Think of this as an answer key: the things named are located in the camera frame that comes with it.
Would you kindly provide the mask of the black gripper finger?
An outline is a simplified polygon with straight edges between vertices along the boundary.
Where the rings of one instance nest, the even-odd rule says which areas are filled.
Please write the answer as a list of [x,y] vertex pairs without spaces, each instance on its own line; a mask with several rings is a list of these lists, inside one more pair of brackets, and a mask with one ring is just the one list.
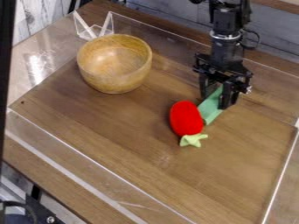
[[216,81],[205,74],[200,74],[200,97],[206,99],[208,96],[213,93],[217,84]]
[[238,90],[236,89],[234,83],[230,81],[225,81],[221,88],[222,90],[218,96],[218,109],[226,109],[237,101]]

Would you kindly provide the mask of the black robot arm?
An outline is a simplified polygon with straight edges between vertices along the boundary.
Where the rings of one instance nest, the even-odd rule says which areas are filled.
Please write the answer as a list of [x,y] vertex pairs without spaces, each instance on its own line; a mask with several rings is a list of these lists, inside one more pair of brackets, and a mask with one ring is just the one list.
[[209,2],[209,54],[194,54],[193,71],[200,78],[200,96],[206,99],[221,85],[217,109],[226,109],[250,89],[252,72],[244,67],[244,50],[253,50],[244,44],[244,33],[258,35],[245,28],[249,22],[249,0],[208,0]]

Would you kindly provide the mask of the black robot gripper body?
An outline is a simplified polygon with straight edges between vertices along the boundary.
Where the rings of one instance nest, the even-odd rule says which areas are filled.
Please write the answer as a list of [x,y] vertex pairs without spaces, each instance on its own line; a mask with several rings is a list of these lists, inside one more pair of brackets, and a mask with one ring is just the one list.
[[242,66],[242,62],[232,62],[226,66],[216,66],[210,62],[210,56],[206,54],[194,54],[194,65],[192,70],[200,75],[206,74],[217,83],[230,81],[236,85],[240,93],[246,94],[250,91],[252,72]]

